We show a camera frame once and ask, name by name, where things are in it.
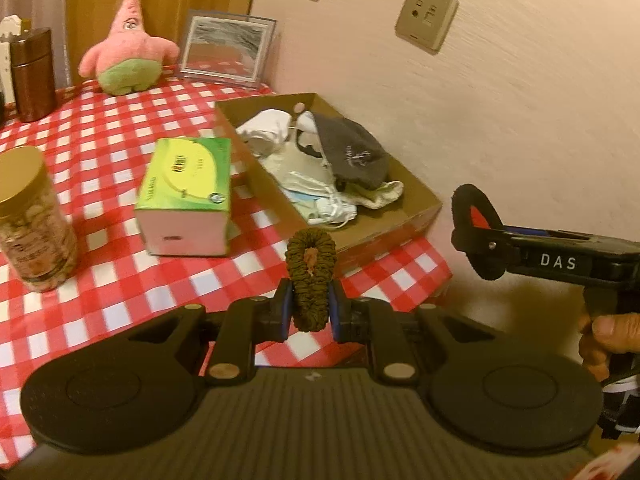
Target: wall switch plate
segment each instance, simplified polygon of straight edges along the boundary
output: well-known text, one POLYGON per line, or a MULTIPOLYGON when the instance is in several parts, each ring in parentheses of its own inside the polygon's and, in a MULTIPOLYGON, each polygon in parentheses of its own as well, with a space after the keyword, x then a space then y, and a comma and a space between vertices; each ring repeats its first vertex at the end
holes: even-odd
POLYGON ((396 34, 437 52, 457 8, 457 0, 405 0, 396 23, 396 34))

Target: patrick star plush toy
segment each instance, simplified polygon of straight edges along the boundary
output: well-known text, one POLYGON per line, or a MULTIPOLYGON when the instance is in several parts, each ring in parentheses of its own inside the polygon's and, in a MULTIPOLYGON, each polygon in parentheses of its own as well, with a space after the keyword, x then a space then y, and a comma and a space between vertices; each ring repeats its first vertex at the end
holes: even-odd
POLYGON ((145 32, 140 0, 124 0, 106 40, 92 46, 80 62, 82 77, 94 75, 111 95, 140 92, 154 85, 163 63, 173 63, 180 49, 165 38, 145 32))

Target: dark green knitted ring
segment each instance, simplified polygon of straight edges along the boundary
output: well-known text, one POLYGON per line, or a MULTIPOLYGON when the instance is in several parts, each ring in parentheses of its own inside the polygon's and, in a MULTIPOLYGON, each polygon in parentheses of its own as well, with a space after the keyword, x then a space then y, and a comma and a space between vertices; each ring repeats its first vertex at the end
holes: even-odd
POLYGON ((329 321, 327 291, 338 260, 335 242, 322 229, 303 229, 289 240, 285 260, 293 282, 293 323, 301 332, 318 332, 329 321), (318 250, 312 273, 305 261, 305 251, 309 248, 318 250))

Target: plush toy's eye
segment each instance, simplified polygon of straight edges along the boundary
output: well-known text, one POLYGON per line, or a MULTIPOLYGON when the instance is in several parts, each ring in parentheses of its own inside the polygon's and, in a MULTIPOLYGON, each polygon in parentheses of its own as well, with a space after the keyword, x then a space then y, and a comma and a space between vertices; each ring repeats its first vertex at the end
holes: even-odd
POLYGON ((129 18, 122 26, 125 30, 135 30, 138 28, 138 20, 136 18, 129 18))

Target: cardboard box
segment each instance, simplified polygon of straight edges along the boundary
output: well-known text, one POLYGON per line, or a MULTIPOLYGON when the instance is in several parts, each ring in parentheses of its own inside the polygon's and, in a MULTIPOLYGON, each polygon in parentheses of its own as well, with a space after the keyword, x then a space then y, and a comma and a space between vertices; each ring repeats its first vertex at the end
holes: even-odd
MULTIPOLYGON (((234 158, 238 158, 244 165, 247 185, 268 212, 273 213, 276 229, 285 240, 308 225, 280 191, 275 179, 253 157, 236 134, 236 128, 268 108, 284 110, 296 117, 294 107, 297 103, 304 104, 305 110, 327 117, 341 116, 317 94, 256 96, 216 103, 224 135, 232 139, 234 145, 234 158)), ((379 254, 421 234, 442 206, 433 192, 392 156, 389 160, 388 179, 404 183, 404 195, 400 200, 378 210, 359 206, 356 219, 345 227, 330 231, 338 251, 338 272, 344 273, 361 267, 379 254)))
POLYGON ((146 250, 222 256, 231 204, 229 139, 159 139, 135 213, 146 250))

